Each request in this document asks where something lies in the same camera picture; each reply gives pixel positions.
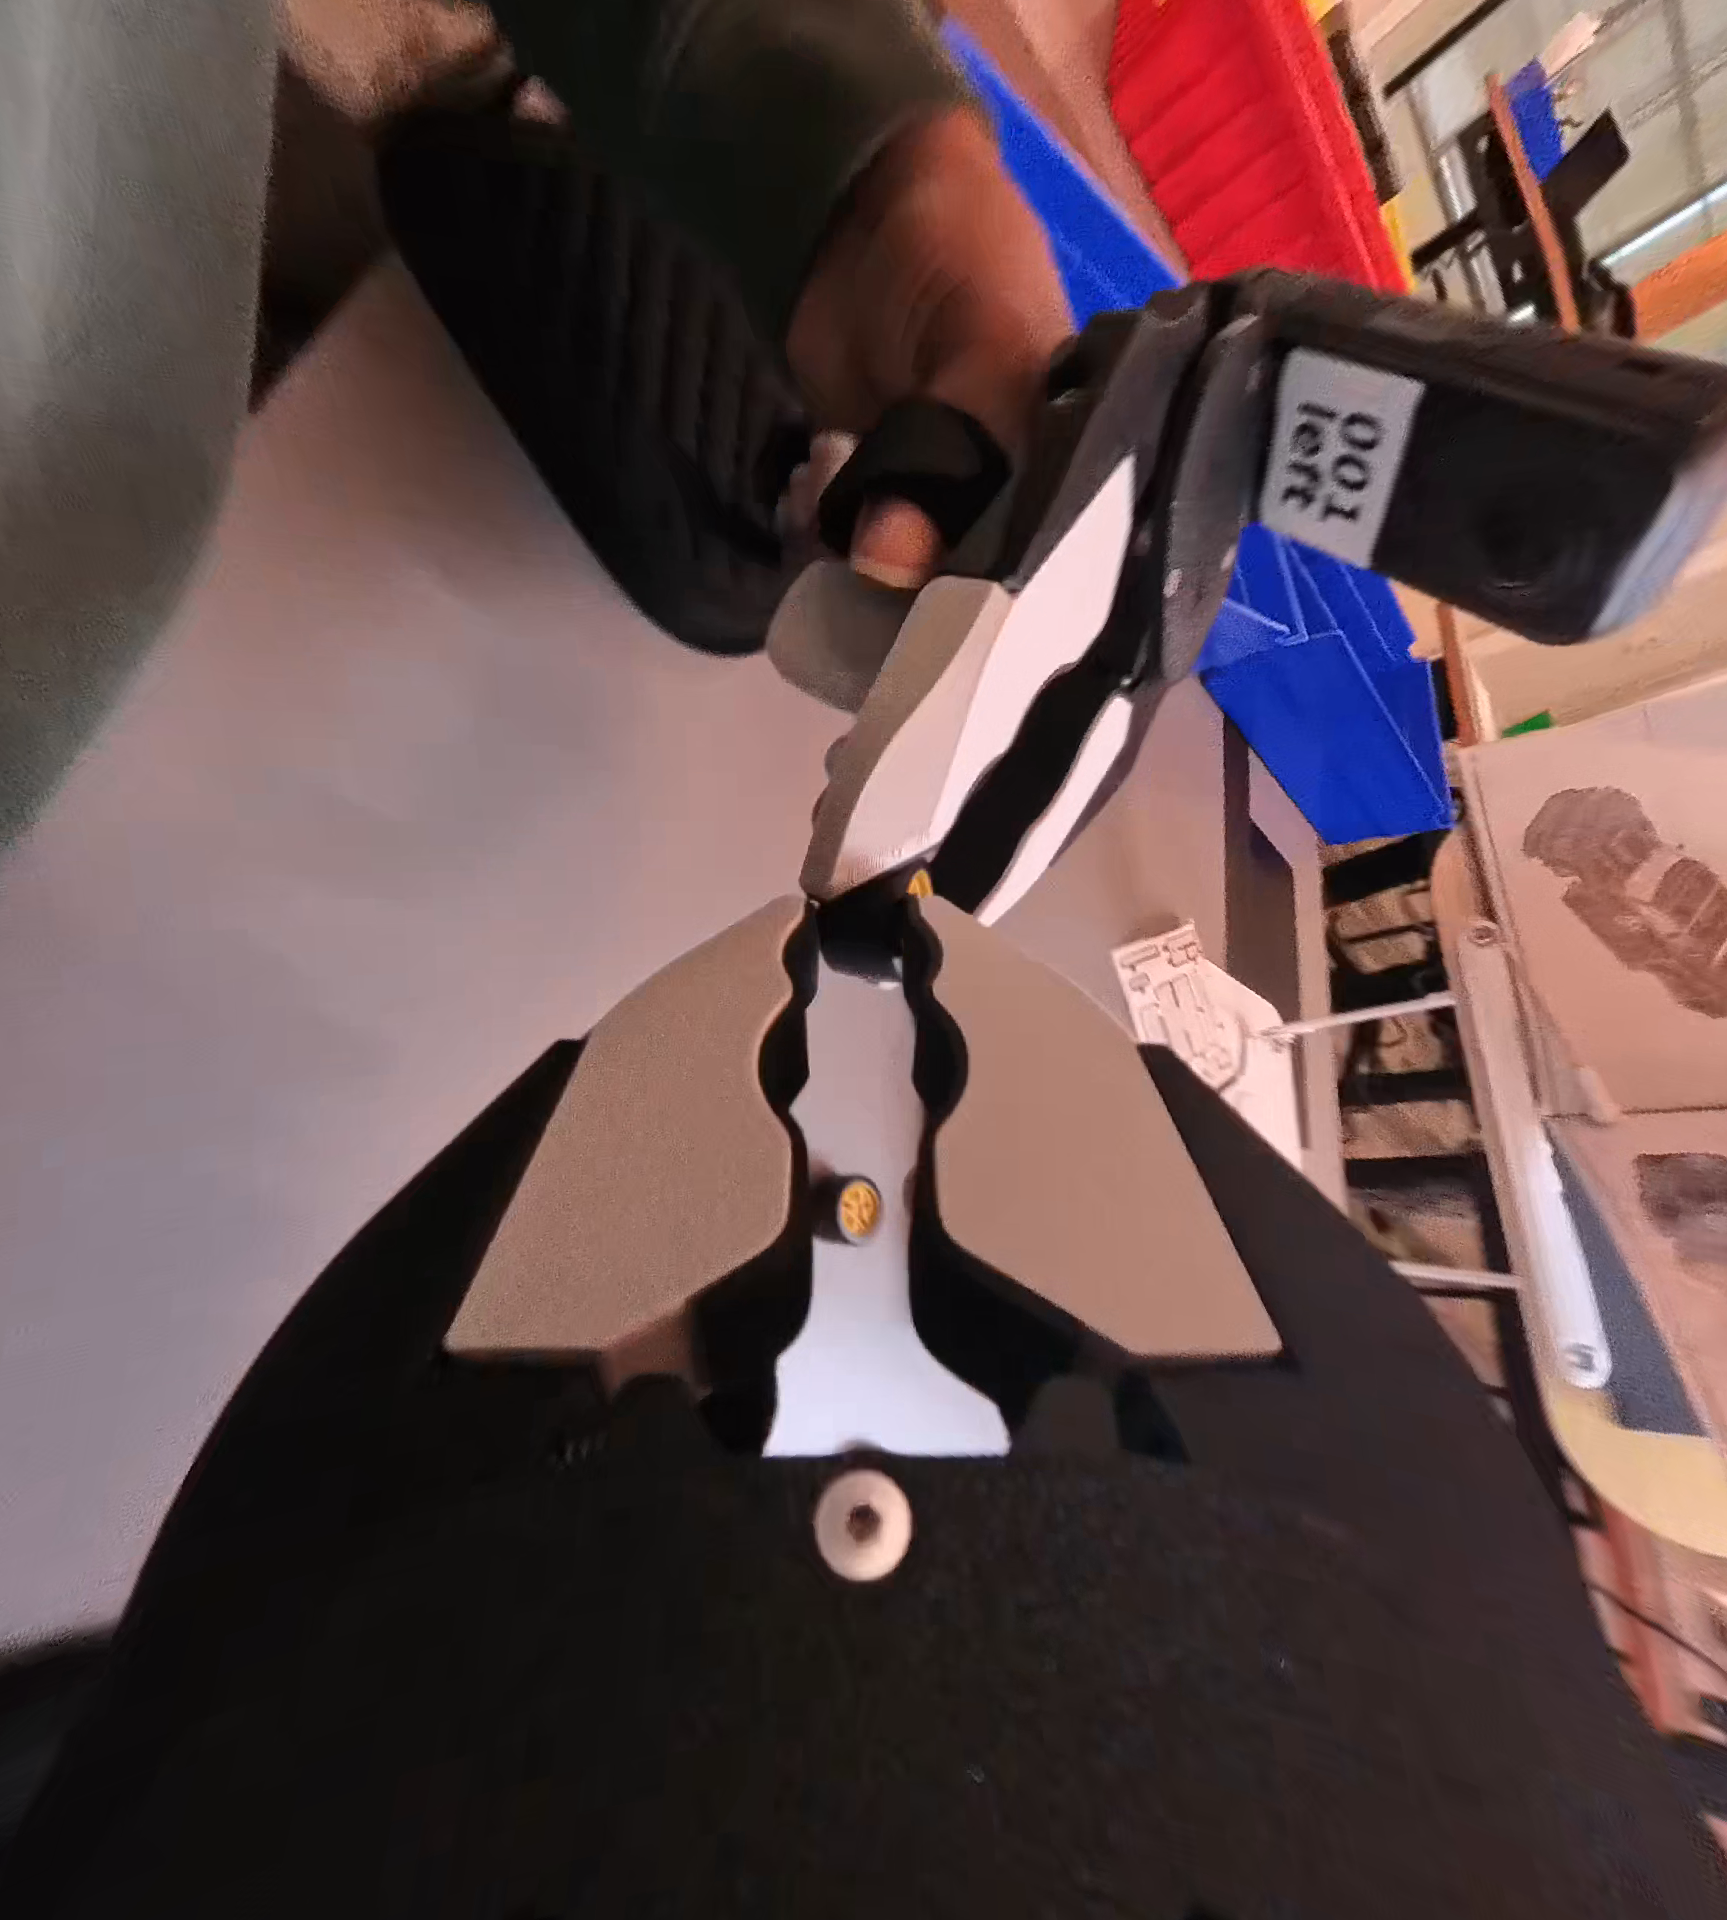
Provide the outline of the person's left hand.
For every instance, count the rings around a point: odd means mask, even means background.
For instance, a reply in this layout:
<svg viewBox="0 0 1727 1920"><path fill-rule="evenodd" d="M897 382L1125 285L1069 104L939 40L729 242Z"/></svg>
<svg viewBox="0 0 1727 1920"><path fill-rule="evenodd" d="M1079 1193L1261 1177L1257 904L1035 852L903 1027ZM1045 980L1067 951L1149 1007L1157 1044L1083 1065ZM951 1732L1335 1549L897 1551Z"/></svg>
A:
<svg viewBox="0 0 1727 1920"><path fill-rule="evenodd" d="M859 175L801 287L783 355L827 434L901 403L971 416L1021 457L1069 311L1033 211L975 109L899 130Z"/></svg>

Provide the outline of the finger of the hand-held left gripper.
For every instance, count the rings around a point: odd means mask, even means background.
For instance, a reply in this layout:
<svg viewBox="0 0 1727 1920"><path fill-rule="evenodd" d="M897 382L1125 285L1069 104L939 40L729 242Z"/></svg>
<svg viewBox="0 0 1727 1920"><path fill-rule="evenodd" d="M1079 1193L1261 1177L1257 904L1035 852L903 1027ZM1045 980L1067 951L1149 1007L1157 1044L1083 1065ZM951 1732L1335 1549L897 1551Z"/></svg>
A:
<svg viewBox="0 0 1727 1920"><path fill-rule="evenodd" d="M1027 828L991 892L975 906L973 920L993 926L1015 911L1061 858L1095 811L1107 803L1131 753L1137 709L1125 693L1111 696L1043 813Z"/></svg>
<svg viewBox="0 0 1727 1920"><path fill-rule="evenodd" d="M937 576L917 592L837 744L799 876L807 900L939 849L1027 709L1103 634L1133 510L1123 455L1019 589Z"/></svg>

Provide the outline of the blue storage bin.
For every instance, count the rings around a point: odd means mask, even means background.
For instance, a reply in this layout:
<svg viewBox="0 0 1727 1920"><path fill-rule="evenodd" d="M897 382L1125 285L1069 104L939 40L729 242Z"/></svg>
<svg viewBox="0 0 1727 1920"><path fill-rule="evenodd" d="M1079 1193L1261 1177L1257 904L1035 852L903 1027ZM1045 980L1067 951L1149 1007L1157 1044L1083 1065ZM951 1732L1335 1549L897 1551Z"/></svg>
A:
<svg viewBox="0 0 1727 1920"><path fill-rule="evenodd" d="M1171 288L1101 184L957 24L943 38L987 109L1003 165L1047 231L1073 318ZM1391 587L1261 527L1241 534L1197 679L1325 842L1451 828L1429 669Z"/></svg>

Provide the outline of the red storage bin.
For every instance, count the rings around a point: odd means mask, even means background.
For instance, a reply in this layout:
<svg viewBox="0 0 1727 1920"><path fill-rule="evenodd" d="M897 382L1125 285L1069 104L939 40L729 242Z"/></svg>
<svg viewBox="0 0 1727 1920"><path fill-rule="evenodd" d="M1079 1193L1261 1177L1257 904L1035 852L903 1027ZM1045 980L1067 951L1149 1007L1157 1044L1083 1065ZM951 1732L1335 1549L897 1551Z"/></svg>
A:
<svg viewBox="0 0 1727 1920"><path fill-rule="evenodd" d="M1119 3L1107 92L1191 280L1411 290L1311 4Z"/></svg>

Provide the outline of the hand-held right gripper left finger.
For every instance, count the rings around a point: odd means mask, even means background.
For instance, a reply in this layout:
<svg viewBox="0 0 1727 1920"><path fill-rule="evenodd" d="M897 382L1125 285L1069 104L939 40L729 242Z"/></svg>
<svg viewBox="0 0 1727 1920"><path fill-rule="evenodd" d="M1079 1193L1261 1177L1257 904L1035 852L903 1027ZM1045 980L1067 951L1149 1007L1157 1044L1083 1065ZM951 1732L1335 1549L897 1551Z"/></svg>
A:
<svg viewBox="0 0 1727 1920"><path fill-rule="evenodd" d="M599 1362L687 1339L703 1382L771 1382L809 1307L813 924L773 900L587 1032L449 1322L461 1359Z"/></svg>

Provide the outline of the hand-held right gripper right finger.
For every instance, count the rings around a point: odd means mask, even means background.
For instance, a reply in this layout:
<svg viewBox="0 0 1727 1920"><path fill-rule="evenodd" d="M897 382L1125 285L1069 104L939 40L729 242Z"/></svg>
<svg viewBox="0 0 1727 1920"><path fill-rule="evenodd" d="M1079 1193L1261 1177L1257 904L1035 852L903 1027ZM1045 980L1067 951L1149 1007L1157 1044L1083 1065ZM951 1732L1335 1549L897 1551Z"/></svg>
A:
<svg viewBox="0 0 1727 1920"><path fill-rule="evenodd" d="M909 1309L929 1357L959 1379L1109 1379L1283 1354L1141 1052L1093 998L913 900L909 1014Z"/></svg>

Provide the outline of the white booklet stand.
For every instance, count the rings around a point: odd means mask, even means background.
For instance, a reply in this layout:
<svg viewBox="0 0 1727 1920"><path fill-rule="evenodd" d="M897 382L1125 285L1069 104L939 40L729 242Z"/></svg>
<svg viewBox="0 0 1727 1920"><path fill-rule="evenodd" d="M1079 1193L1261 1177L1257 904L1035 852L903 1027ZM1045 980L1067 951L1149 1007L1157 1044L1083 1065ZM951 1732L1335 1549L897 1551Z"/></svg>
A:
<svg viewBox="0 0 1727 1920"><path fill-rule="evenodd" d="M1524 1295L1522 1318L1554 1376L1600 1395L1612 1379L1610 1345L1594 1298L1584 1246L1572 1224L1546 1117L1538 1100L1524 1013L1508 945L1497 922L1477 918L1455 937L1447 986L1403 1002L1307 1021L1237 1024L1241 1062L1295 1058L1303 1042L1383 1018L1449 1013L1473 1097L1481 1151L1498 1205L1508 1266Z"/></svg>

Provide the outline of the lego instruction booklet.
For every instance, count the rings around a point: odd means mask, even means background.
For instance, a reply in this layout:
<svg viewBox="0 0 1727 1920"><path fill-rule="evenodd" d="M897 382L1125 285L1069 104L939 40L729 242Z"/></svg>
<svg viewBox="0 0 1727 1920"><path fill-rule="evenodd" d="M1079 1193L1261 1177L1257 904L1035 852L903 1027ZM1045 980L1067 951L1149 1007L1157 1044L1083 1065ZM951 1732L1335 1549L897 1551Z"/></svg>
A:
<svg viewBox="0 0 1727 1920"><path fill-rule="evenodd" d="M1606 1390L1727 1469L1727 682L1461 763L1552 1160L1606 1242Z"/></svg>

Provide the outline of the black dimpled wrist rest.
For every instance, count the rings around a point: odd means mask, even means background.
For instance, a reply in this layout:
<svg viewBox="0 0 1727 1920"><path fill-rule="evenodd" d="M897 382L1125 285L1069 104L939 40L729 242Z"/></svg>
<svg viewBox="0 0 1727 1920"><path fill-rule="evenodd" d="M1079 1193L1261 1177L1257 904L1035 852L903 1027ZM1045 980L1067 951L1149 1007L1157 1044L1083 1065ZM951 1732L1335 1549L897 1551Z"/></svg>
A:
<svg viewBox="0 0 1727 1920"><path fill-rule="evenodd" d="M425 110L381 144L385 225L467 370L605 574L715 659L757 654L801 400L729 279L557 124Z"/></svg>

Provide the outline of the person's left forearm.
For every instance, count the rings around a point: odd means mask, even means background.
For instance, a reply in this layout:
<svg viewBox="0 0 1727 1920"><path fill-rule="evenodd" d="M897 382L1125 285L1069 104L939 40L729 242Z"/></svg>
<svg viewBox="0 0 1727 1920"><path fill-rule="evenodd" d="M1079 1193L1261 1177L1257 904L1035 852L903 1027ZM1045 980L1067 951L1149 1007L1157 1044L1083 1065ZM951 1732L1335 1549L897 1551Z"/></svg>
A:
<svg viewBox="0 0 1727 1920"><path fill-rule="evenodd" d="M491 3L519 72L781 340L827 229L901 135L969 110L919 4Z"/></svg>

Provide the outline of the white sticker sheet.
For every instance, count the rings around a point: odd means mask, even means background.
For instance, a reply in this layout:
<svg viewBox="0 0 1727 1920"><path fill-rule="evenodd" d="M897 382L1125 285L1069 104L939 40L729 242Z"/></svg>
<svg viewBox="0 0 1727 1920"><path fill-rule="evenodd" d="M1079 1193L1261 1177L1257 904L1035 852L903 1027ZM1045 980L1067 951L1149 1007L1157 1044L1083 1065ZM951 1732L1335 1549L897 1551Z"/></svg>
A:
<svg viewBox="0 0 1727 1920"><path fill-rule="evenodd" d="M1137 1042L1231 1097L1261 1061L1277 1010L1211 962L1191 920L1113 949L1111 965Z"/></svg>

